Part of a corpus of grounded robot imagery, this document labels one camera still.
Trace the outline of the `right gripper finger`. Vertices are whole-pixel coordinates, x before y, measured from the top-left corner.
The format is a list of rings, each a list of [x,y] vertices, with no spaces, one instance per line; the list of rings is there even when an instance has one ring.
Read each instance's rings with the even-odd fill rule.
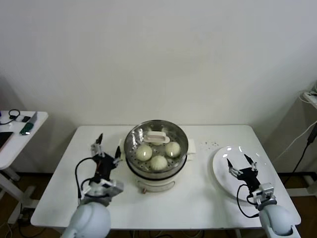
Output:
[[[240,170],[234,168],[228,159],[227,159],[227,163],[228,163],[228,171],[231,175],[233,175],[234,177],[242,175],[242,172]]]
[[[245,156],[245,158],[247,159],[248,163],[251,165],[251,170],[254,171],[254,172],[257,171],[257,170],[258,170],[258,169],[257,169],[257,163],[254,162],[254,161],[252,160],[252,158],[249,157],[248,155],[244,154],[244,156]]]

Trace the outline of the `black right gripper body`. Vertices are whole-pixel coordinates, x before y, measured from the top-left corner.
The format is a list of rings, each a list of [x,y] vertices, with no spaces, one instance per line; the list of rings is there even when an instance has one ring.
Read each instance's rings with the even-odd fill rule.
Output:
[[[237,179],[246,183],[249,192],[254,192],[261,184],[257,179],[257,176],[257,169],[252,170],[252,168],[245,168],[240,170],[240,174],[237,176]]]

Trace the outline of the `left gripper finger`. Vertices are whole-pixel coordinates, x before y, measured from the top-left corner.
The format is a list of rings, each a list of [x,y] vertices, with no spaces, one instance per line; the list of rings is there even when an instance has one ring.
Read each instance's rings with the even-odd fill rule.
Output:
[[[103,148],[101,145],[102,139],[103,139],[103,134],[101,133],[99,135],[99,137],[95,140],[95,142],[91,145],[92,157],[94,157],[94,156],[103,157],[104,156],[104,151],[103,151]]]
[[[114,164],[118,164],[121,161],[122,161],[122,159],[121,159],[121,149],[120,149],[120,146],[118,146],[117,149],[116,149],[116,152],[115,152],[113,163]]]

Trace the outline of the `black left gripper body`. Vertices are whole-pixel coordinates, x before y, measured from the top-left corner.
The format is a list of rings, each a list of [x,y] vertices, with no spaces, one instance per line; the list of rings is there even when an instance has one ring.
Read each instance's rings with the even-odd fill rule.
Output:
[[[97,164],[93,182],[100,182],[102,179],[110,181],[110,173],[117,167],[115,158],[105,154],[104,157],[95,155],[93,161]]]

